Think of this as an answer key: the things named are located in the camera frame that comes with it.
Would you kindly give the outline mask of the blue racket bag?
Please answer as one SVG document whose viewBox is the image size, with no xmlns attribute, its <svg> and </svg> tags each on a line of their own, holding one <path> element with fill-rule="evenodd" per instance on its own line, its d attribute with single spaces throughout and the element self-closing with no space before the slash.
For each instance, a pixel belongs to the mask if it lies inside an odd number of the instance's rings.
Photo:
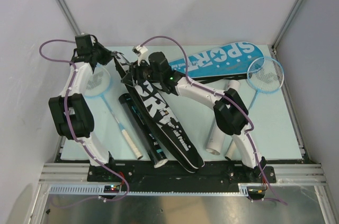
<svg viewBox="0 0 339 224">
<path fill-rule="evenodd" d="M 233 42 L 224 46 L 212 48 L 169 62 L 172 69 L 181 73 L 188 71 L 188 76 L 194 80 L 247 78 L 250 64 L 264 56 L 261 47 L 250 42 Z"/>
</svg>

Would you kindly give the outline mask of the white shuttlecock tube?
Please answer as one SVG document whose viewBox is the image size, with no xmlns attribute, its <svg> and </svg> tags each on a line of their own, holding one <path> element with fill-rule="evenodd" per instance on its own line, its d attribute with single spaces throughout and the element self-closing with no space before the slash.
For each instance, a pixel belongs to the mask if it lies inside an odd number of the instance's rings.
<svg viewBox="0 0 339 224">
<path fill-rule="evenodd" d="M 206 151 L 210 154 L 220 155 L 226 135 L 233 136 L 240 132 L 240 127 L 247 122 L 238 109 L 246 109 L 239 95 L 239 88 L 239 81 L 230 80 L 226 89 L 221 92 L 222 96 L 215 101 L 213 106 L 215 122 L 206 145 Z"/>
</svg>

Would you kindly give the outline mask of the black shuttlecock tube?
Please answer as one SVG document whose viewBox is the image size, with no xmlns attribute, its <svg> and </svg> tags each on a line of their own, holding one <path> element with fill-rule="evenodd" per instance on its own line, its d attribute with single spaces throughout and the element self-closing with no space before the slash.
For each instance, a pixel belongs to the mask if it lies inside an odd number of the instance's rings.
<svg viewBox="0 0 339 224">
<path fill-rule="evenodd" d="M 160 168 L 164 166 L 168 159 L 157 142 L 157 139 L 152 134 L 149 126 L 146 124 L 143 115 L 137 108 L 137 105 L 134 103 L 130 94 L 124 93 L 118 98 L 118 100 L 136 131 L 142 146 L 152 161 L 153 167 Z"/>
</svg>

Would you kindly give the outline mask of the black racket bag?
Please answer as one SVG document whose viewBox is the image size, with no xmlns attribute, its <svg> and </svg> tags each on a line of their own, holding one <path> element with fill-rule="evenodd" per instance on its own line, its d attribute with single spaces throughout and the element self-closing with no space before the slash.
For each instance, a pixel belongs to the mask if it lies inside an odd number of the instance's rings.
<svg viewBox="0 0 339 224">
<path fill-rule="evenodd" d="M 180 165 L 189 173 L 202 168 L 205 165 L 203 158 L 158 89 L 145 79 L 134 83 L 121 82 L 125 84 L 155 138 Z"/>
</svg>

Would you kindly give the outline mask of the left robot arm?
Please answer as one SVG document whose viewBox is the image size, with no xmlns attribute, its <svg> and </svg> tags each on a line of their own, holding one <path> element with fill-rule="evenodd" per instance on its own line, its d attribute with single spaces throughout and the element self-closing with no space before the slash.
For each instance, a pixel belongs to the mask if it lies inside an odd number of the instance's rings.
<svg viewBox="0 0 339 224">
<path fill-rule="evenodd" d="M 112 155 L 94 132 L 94 117 L 84 93 L 97 65 L 107 65 L 113 53 L 92 34 L 77 35 L 75 44 L 68 62 L 70 74 L 66 85 L 57 97 L 49 99 L 49 109 L 58 134 L 80 145 L 89 157 L 90 165 L 100 168 L 99 175 L 104 180 L 112 181 L 118 169 L 112 165 Z"/>
</svg>

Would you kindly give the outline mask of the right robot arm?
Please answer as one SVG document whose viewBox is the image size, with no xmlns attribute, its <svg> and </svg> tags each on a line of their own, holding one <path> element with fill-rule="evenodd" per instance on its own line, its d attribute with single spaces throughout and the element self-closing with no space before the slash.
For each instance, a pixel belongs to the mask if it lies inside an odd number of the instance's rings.
<svg viewBox="0 0 339 224">
<path fill-rule="evenodd" d="M 128 76 L 148 115 L 167 134 L 170 145 L 185 162 L 191 164 L 191 158 L 199 158 L 199 154 L 178 136 L 177 118 L 154 89 L 154 83 L 159 83 L 162 91 L 167 94 L 187 97 L 213 110 L 218 128 L 231 136 L 240 151 L 242 163 L 246 166 L 245 177 L 251 182 L 257 182 L 264 176 L 266 160 L 257 151 L 251 137 L 254 125 L 236 89 L 213 89 L 198 83 L 188 75 L 172 69 L 162 52 L 150 54 L 147 60 L 138 59 L 133 62 L 129 66 Z"/>
</svg>

